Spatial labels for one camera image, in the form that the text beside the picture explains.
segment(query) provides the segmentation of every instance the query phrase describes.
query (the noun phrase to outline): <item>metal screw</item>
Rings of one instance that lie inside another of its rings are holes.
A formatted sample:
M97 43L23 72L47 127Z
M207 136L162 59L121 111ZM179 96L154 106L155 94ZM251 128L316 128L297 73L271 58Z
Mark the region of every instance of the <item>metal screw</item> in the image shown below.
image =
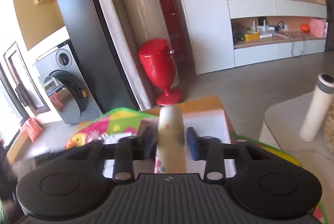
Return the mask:
M224 177L220 172L209 172L206 177L211 181L217 181Z
M125 181L131 178L131 174L128 172L118 172L115 175L115 179L119 181Z

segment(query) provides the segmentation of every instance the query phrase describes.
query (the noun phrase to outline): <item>black tall cabinet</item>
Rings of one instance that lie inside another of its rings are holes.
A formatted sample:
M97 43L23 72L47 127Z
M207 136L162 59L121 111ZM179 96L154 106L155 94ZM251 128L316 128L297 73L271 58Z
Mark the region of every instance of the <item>black tall cabinet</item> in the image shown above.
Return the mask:
M138 109L99 0L57 0L73 52L89 89L103 112Z

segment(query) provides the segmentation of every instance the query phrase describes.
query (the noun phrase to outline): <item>washing machine door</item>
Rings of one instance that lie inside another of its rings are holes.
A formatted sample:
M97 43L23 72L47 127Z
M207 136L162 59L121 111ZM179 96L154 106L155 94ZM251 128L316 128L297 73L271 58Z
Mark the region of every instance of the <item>washing machine door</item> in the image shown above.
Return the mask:
M79 119L88 106L87 93L81 82L64 70L52 72L44 80L44 89L61 117Z

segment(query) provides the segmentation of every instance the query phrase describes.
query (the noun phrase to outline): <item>pink box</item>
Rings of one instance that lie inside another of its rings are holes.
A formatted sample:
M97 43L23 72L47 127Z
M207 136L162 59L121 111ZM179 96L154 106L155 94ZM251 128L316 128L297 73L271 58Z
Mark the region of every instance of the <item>pink box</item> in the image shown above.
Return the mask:
M317 38L324 37L325 21L322 19L312 18L310 20L311 33Z

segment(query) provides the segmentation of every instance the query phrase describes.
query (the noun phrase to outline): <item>yellow box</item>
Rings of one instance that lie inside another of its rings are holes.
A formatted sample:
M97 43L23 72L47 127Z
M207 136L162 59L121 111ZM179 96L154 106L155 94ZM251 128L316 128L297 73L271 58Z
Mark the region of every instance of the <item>yellow box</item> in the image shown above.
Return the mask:
M253 41L260 39L260 33L254 32L254 33L245 33L245 41Z

